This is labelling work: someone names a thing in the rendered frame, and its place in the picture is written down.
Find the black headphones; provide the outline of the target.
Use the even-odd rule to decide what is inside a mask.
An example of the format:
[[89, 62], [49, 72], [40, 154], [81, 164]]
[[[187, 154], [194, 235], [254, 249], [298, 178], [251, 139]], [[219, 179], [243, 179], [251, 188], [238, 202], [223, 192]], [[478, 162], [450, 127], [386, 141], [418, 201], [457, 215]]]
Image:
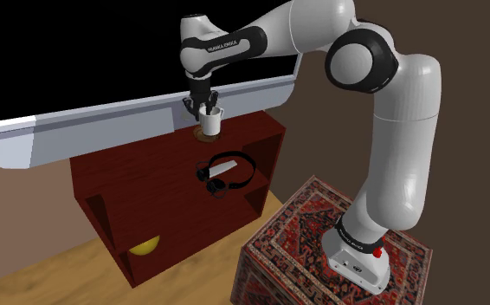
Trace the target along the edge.
[[230, 160], [235, 160], [237, 166], [214, 178], [200, 181], [195, 174], [200, 182], [205, 183], [205, 189], [211, 197], [222, 199], [228, 191], [241, 189], [253, 179], [256, 172], [256, 162], [245, 152], [220, 152], [205, 161], [209, 161], [211, 165], [218, 165]]

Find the dark red wooden shelf cabinet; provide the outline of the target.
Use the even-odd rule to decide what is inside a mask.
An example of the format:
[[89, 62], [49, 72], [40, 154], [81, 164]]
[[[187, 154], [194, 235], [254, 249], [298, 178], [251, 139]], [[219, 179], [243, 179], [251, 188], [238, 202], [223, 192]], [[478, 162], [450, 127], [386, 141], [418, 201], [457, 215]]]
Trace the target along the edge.
[[[73, 157], [74, 197], [135, 288], [261, 216], [285, 131], [258, 111], [223, 120], [212, 143], [186, 127]], [[227, 151], [248, 154], [256, 172], [247, 186], [217, 199], [196, 178], [195, 164]], [[155, 236], [152, 253], [129, 252]]]

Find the brown round coaster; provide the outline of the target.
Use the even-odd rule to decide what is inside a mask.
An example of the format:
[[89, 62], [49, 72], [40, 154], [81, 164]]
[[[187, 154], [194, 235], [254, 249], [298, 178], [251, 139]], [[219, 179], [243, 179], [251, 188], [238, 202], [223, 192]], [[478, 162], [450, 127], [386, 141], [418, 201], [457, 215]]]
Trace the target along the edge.
[[201, 142], [204, 143], [212, 143], [220, 139], [220, 135], [206, 135], [203, 133], [203, 128], [201, 126], [196, 126], [193, 129], [193, 135], [194, 137]]

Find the large flat television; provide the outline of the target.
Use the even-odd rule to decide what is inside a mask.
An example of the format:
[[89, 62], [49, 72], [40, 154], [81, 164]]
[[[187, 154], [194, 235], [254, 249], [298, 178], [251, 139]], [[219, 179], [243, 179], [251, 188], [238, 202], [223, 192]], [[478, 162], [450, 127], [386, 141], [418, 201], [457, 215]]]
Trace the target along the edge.
[[191, 127], [183, 16], [233, 31], [288, 0], [0, 0], [0, 167]]

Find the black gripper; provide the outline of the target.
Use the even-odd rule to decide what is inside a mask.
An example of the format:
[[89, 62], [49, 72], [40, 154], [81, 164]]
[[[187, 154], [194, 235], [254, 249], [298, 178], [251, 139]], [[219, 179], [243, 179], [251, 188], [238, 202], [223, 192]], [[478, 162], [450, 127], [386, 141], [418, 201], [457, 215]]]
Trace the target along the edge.
[[204, 103], [207, 115], [211, 115], [212, 109], [216, 106], [219, 93], [216, 90], [211, 91], [210, 78], [189, 78], [188, 84], [190, 87], [190, 97], [185, 97], [182, 102], [189, 114], [195, 120], [199, 120], [198, 110], [199, 104]]

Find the white mug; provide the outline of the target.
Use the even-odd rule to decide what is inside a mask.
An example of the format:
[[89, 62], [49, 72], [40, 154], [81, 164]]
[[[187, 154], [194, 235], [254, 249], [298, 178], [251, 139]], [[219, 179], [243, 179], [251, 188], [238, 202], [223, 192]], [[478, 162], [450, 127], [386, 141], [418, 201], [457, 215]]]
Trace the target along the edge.
[[216, 136], [221, 132], [221, 122], [224, 115], [224, 109], [221, 107], [213, 107], [210, 114], [207, 114], [207, 107], [199, 108], [199, 121], [206, 136]]

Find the red patterned robot stand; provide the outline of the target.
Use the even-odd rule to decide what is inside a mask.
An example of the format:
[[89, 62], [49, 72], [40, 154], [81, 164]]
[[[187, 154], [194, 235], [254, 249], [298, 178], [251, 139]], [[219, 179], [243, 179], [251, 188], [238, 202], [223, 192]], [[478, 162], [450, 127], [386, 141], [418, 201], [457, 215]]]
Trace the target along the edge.
[[310, 177], [242, 246], [233, 305], [423, 305], [433, 251], [401, 231], [388, 231], [390, 280], [373, 295], [329, 269], [323, 234], [351, 199]]

